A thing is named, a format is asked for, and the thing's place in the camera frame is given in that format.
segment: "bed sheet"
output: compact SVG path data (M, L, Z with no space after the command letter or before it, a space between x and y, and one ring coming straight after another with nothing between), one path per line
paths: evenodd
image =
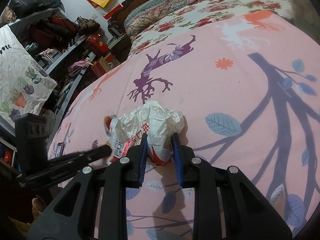
M296 235L320 201L319 61L318 44L267 10L169 37L83 90L48 157L59 142L64 154L105 144L105 116L156 100L185 116L182 144L239 167ZM173 164L147 165L143 187L126 193L129 239L192 238L194 191Z
M146 28L133 41L129 56L138 54L168 37L259 10L270 10L293 22L289 0L205 0L168 14Z

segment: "orange flower print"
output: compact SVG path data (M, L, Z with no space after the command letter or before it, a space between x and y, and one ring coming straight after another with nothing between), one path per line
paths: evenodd
M228 67L232 67L233 65L233 60L226 59L225 57L223 59L219 59L216 61L216 67L220 69L225 69L227 70Z

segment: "bed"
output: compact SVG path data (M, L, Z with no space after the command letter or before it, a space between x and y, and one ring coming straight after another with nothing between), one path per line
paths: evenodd
M123 27L146 1L119 12ZM156 100L182 111L182 144L216 167L239 167L299 239L320 201L320 47L291 24L290 2L196 0L153 21L126 27L128 59L79 94L48 157L59 142L64 154L107 143L105 116ZM126 197L129 239L192 238L194 191L178 186L172 163L147 165L143 187Z

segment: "patterned quilt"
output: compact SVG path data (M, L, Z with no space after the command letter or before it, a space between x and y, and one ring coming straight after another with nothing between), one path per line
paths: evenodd
M296 235L320 201L319 61L320 46L269 10L191 28L81 91L48 157L60 142L64 154L107 143L106 116L156 100L182 111L182 144L239 167ZM148 165L126 199L129 240L192 239L194 190L179 187L172 163Z
M259 10L270 10L293 22L289 0L205 0L185 6L142 31L133 41L130 55L203 25Z

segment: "white plastic bag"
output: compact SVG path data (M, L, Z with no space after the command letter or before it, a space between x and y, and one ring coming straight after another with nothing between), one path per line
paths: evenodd
M165 108L157 101L147 101L131 113L117 118L113 128L121 143L131 139L135 145L140 144L143 133L148 134L148 151L153 163L163 166L169 161L170 138L184 127L182 112L177 109Z

